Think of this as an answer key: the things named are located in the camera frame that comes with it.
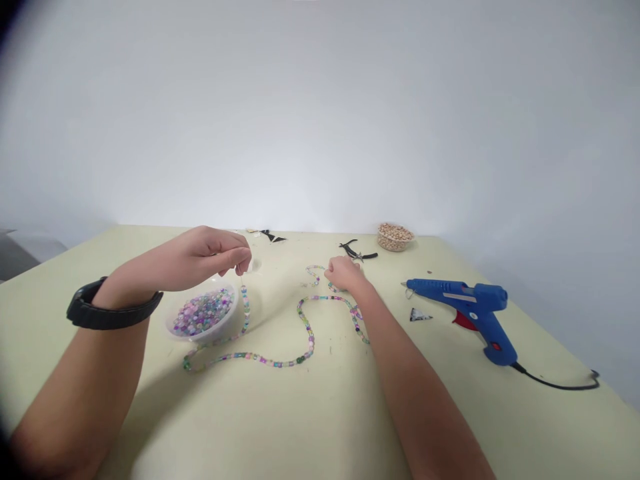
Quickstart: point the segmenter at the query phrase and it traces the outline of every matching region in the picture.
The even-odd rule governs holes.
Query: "red trigger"
[[[457,323],[462,328],[466,328],[467,330],[478,331],[474,324],[471,323],[471,320],[466,318],[459,310],[456,310],[454,323]]]

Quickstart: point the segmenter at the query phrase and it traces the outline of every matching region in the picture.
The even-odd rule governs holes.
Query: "string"
[[[311,270],[313,269],[324,270],[325,268],[321,265],[310,265],[307,267],[307,273],[314,276],[315,278],[315,282],[313,282],[313,286],[315,287],[315,286],[318,286],[318,284],[320,284],[320,276],[312,272]],[[360,336],[360,340],[362,340],[364,344],[366,345],[369,344],[369,340],[364,336],[364,333],[360,328],[359,321],[362,320],[362,314],[357,305],[352,305],[347,299],[338,297],[336,295],[310,295],[300,300],[300,302],[298,302],[298,305],[297,305],[298,316],[300,317],[300,320],[302,320],[302,322],[305,325],[305,328],[307,329],[307,334],[309,336],[309,346],[307,351],[304,354],[297,357],[295,360],[274,361],[272,359],[268,359],[254,352],[235,352],[235,353],[226,353],[224,355],[220,355],[219,357],[213,360],[203,363],[199,367],[192,366],[191,359],[199,351],[204,350],[206,348],[216,347],[218,345],[223,345],[225,343],[238,340],[238,338],[243,337],[247,333],[247,329],[249,328],[249,324],[251,322],[251,307],[249,304],[249,296],[247,294],[247,286],[245,285],[244,279],[242,278],[242,276],[240,276],[240,281],[242,283],[242,286],[240,287],[240,292],[242,294],[242,302],[243,302],[243,309],[244,309],[244,316],[245,316],[245,322],[244,322],[244,325],[242,326],[242,330],[240,330],[240,333],[232,337],[218,339],[210,343],[198,345],[196,346],[196,348],[188,352],[188,354],[186,354],[186,356],[183,359],[183,368],[187,372],[190,372],[190,373],[202,372],[206,370],[206,368],[212,367],[214,364],[218,362],[222,362],[230,359],[236,359],[236,358],[242,358],[245,360],[254,360],[268,367],[275,367],[275,368],[294,367],[296,365],[300,365],[302,362],[308,360],[313,355],[313,351],[315,350],[315,336],[313,334],[313,330],[311,329],[311,324],[309,323],[309,320],[307,319],[304,312],[302,311],[302,305],[304,304],[304,302],[309,300],[338,300],[338,301],[344,302],[346,306],[348,306],[349,308],[349,313],[351,314],[351,321],[353,322],[355,332],[358,334],[358,336]],[[331,282],[329,282],[329,289],[334,293],[340,293],[344,291],[334,287]]]

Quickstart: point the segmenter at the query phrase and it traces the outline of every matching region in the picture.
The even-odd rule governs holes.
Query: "bowl of wooden beads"
[[[178,341],[208,343],[220,336],[232,318],[239,302],[236,288],[213,278],[185,292],[173,304],[165,326],[171,337]]]
[[[402,225],[381,223],[378,227],[378,245],[389,251],[402,251],[414,239],[412,232]]]

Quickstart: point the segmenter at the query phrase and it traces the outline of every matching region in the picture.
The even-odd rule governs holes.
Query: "watch strap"
[[[91,304],[95,294],[100,290],[106,277],[91,284],[81,295],[76,296],[69,305],[67,318],[77,327],[91,330],[116,330],[131,327],[146,320],[156,309],[163,293],[156,292],[151,300],[136,307],[121,310],[106,310]]]

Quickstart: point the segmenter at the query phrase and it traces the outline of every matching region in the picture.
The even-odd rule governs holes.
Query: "blue glue gun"
[[[496,365],[512,365],[518,360],[507,334],[493,312],[507,308],[507,291],[498,285],[477,283],[470,288],[464,282],[444,280],[407,280],[406,288],[431,300],[446,303],[471,322],[487,342],[485,355]]]

